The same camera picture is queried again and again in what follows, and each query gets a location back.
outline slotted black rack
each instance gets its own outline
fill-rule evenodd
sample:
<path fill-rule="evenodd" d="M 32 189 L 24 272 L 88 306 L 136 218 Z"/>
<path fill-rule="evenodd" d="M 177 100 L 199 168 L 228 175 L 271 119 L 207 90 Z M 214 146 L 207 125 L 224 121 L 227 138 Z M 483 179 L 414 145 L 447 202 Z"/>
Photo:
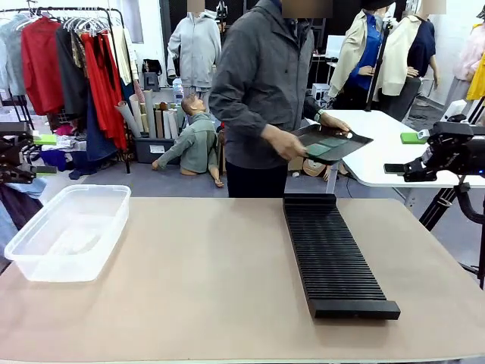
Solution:
<path fill-rule="evenodd" d="M 399 307 L 380 289 L 334 195 L 286 194 L 283 207 L 313 317 L 399 318 Z"/>

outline beige jacket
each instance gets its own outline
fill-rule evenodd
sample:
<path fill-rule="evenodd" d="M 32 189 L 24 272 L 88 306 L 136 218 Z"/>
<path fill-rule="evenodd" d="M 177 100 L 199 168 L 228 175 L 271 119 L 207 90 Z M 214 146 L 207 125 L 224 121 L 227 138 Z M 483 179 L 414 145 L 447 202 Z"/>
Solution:
<path fill-rule="evenodd" d="M 401 20 L 387 39 L 383 62 L 377 76 L 374 101 L 381 89 L 384 95 L 398 96 L 408 74 L 408 53 L 418 34 L 421 20 L 411 15 Z"/>
<path fill-rule="evenodd" d="M 330 81 L 329 97 L 336 97 L 343 89 L 343 85 L 349 79 L 350 73 L 360 62 L 366 43 L 367 18 L 365 13 L 361 11 L 355 17 L 354 22 L 350 29 L 347 30 L 346 37 L 343 40 L 339 61 L 336 64 L 335 72 L 333 72 L 332 80 Z"/>

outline brown tabletop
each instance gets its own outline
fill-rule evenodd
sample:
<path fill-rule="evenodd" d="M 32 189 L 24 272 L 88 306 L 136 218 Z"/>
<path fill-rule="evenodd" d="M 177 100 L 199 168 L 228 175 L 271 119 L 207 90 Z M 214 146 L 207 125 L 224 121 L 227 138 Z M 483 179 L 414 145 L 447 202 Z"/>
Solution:
<path fill-rule="evenodd" d="M 0 277 L 0 359 L 415 361 L 485 355 L 485 294 L 399 202 L 339 210 L 396 322 L 314 321 L 280 200 L 131 199 L 98 280 Z"/>

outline navy blue shirt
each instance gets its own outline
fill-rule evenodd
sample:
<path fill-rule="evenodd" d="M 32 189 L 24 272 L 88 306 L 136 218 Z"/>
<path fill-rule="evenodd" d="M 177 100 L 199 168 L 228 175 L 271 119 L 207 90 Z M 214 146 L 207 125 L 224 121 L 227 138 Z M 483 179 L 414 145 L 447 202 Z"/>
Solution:
<path fill-rule="evenodd" d="M 365 13 L 367 17 L 367 39 L 365 43 L 364 54 L 357 66 L 349 75 L 347 82 L 354 86 L 359 86 L 362 89 L 371 88 L 371 76 L 361 76 L 358 74 L 358 70 L 365 66 L 375 67 L 377 62 L 377 56 L 379 54 L 380 44 L 382 39 L 380 32 L 376 28 L 376 18 L 372 14 Z"/>
<path fill-rule="evenodd" d="M 411 45 L 408 53 L 408 66 L 419 72 L 419 77 L 424 77 L 430 65 L 431 57 L 437 53 L 437 43 L 434 39 L 434 25 L 429 20 L 421 20 L 418 34 Z"/>

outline green-gray shirt on mannequin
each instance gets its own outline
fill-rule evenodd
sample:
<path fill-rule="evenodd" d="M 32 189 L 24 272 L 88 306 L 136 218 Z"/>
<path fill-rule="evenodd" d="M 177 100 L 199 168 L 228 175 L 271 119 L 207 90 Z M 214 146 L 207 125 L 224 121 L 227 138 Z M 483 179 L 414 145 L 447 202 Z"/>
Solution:
<path fill-rule="evenodd" d="M 165 154 L 158 159 L 158 167 L 180 157 L 180 167 L 195 173 L 205 173 L 211 166 L 217 167 L 215 146 L 217 134 L 209 113 L 192 116 L 192 125 L 186 127 Z"/>

